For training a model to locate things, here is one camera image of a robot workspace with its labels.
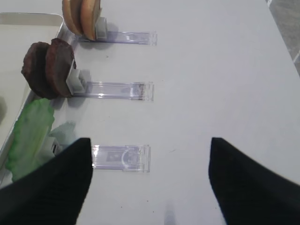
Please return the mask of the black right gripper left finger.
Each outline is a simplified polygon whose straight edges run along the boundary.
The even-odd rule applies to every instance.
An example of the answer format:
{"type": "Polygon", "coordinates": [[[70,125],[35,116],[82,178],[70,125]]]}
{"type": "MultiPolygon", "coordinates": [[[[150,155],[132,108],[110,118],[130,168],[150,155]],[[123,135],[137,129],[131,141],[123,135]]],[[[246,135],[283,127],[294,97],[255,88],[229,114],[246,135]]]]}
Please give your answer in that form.
{"type": "Polygon", "coordinates": [[[91,141],[80,138],[0,191],[2,225],[74,225],[93,175],[91,141]]]}

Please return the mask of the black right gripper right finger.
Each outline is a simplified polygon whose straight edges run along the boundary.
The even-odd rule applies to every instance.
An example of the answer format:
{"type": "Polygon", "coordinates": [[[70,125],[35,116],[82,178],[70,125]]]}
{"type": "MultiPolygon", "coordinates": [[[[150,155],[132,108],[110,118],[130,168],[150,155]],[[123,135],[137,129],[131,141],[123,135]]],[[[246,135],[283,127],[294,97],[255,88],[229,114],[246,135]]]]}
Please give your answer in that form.
{"type": "Polygon", "coordinates": [[[228,225],[298,225],[300,187],[223,138],[210,146],[209,180],[228,225]]]}

